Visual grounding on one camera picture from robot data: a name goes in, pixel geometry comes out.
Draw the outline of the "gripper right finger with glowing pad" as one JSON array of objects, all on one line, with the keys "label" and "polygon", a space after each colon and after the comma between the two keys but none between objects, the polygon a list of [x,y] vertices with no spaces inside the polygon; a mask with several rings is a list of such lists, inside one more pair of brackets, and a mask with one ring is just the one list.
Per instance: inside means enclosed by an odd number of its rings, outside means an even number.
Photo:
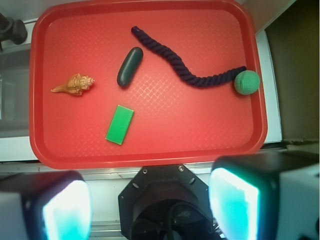
[{"label": "gripper right finger with glowing pad", "polygon": [[213,163],[208,197],[213,217],[229,240],[317,240],[320,156],[222,156]]}]

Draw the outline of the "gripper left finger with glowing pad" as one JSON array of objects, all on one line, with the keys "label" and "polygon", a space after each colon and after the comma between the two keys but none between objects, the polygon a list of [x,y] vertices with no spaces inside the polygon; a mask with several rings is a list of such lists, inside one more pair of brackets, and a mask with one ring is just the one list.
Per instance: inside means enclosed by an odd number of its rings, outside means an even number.
[{"label": "gripper left finger with glowing pad", "polygon": [[18,173],[0,180],[2,240],[87,240],[92,196],[73,170]]}]

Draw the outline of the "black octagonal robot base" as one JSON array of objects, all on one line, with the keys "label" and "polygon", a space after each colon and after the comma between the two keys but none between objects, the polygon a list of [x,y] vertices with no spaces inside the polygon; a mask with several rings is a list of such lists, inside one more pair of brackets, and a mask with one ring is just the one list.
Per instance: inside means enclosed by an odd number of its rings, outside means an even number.
[{"label": "black octagonal robot base", "polygon": [[143,167],[118,195],[128,240],[218,240],[209,187],[184,165]]}]

